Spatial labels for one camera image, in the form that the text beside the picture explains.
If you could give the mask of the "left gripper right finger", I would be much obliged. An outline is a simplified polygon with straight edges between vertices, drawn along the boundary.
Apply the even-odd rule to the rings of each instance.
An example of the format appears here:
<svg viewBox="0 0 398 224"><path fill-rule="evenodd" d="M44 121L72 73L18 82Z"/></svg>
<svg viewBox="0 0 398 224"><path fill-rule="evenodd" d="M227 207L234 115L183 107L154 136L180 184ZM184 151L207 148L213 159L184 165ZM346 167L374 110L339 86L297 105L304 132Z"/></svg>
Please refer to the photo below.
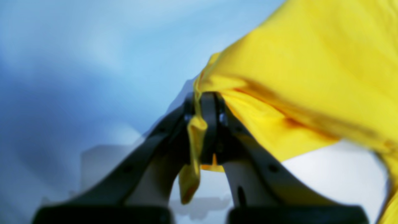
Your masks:
<svg viewBox="0 0 398 224"><path fill-rule="evenodd" d="M364 210L324 197L289 172L250 134L217 92L200 97L207 123L201 163L216 157L233 196L228 224L368 224Z"/></svg>

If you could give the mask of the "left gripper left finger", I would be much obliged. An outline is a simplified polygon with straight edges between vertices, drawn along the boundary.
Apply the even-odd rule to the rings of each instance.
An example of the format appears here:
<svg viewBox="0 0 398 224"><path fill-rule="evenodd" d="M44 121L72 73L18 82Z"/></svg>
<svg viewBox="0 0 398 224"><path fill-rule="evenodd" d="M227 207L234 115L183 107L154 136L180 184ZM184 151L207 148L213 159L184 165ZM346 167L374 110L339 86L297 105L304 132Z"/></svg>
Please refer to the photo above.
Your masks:
<svg viewBox="0 0 398 224"><path fill-rule="evenodd" d="M147 139L94 187L45 206L34 224L175 224L168 207L173 182L190 162L188 120L194 95L165 116Z"/></svg>

